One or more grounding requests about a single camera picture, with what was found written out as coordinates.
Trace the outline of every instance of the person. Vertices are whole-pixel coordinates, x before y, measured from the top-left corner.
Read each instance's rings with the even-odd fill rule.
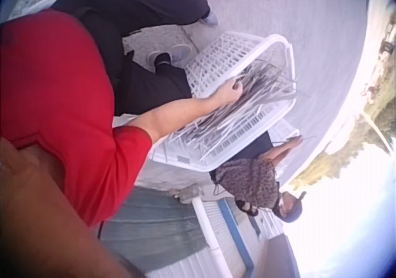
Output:
[[[238,209],[255,217],[259,208],[269,208],[284,222],[293,222],[302,213],[299,198],[285,191],[279,192],[275,167],[302,143],[302,136],[292,137],[274,147],[268,132],[258,137],[229,161],[210,172],[212,181],[235,197]]]
[[[52,177],[0,140],[1,277],[144,278],[87,230]]]
[[[86,0],[79,6],[66,1],[1,25],[1,132],[48,172],[81,219],[92,226],[117,211],[154,143],[236,101],[242,86],[230,80],[208,98],[173,100],[112,129],[118,72],[139,73],[124,56],[120,38],[144,27],[173,24],[175,15],[166,10],[168,16],[163,16],[143,2],[125,0],[129,6],[118,9],[123,15],[109,22],[105,11],[116,0],[94,0],[103,2],[103,15],[97,15],[95,6],[86,7]],[[125,78],[136,87],[130,97],[141,99],[135,94],[144,91],[145,74],[141,75],[140,83]]]
[[[150,54],[152,73],[133,61],[134,51],[124,55],[123,37],[159,25],[218,25],[207,0],[56,0],[51,8],[76,16],[95,40],[113,86],[116,116],[192,97],[184,69],[175,66],[189,56],[190,46]]]

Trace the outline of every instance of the black pants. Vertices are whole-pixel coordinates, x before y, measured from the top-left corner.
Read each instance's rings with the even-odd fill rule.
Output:
[[[146,27],[197,22],[210,12],[207,0],[57,0],[52,8],[76,16],[91,33],[114,89],[115,115],[191,98],[183,69],[144,69],[133,62],[133,52],[124,55],[122,37]]]

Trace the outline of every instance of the hand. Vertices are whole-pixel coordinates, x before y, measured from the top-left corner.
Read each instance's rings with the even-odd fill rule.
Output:
[[[237,82],[238,77],[228,79],[224,84],[219,86],[215,93],[211,96],[216,100],[216,104],[220,106],[228,105],[236,102],[242,95],[242,83]]]
[[[299,146],[303,142],[303,136],[299,135],[296,137],[290,137],[287,139],[287,143],[289,143],[291,148]]]

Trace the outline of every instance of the cloth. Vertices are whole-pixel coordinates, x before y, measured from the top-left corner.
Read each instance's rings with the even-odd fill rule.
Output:
[[[151,73],[124,55],[122,37],[145,27],[187,25],[210,12],[207,0],[57,0],[57,11],[75,15],[89,8],[79,19],[100,50],[115,93],[115,115],[141,114],[181,98],[191,98],[182,69],[166,67]]]
[[[236,201],[272,209],[279,198],[275,167],[270,160],[236,159],[216,170],[216,183],[231,193]]]
[[[266,153],[273,147],[268,131],[259,136],[256,140],[247,145],[244,149],[235,154],[228,161],[236,159],[256,159],[259,155]],[[216,181],[216,170],[209,172],[212,181]]]
[[[82,220],[107,219],[131,192],[149,136],[111,128],[111,84],[94,40],[74,17],[45,10],[1,26],[2,136],[57,157],[63,192]]]

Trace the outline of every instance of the red sleeve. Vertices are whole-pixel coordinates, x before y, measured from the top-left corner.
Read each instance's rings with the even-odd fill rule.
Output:
[[[116,151],[105,176],[105,184],[96,194],[99,196],[98,205],[83,209],[87,215],[80,213],[89,226],[98,224],[116,213],[131,193],[152,146],[150,136],[140,128],[121,126],[113,129],[113,135]]]

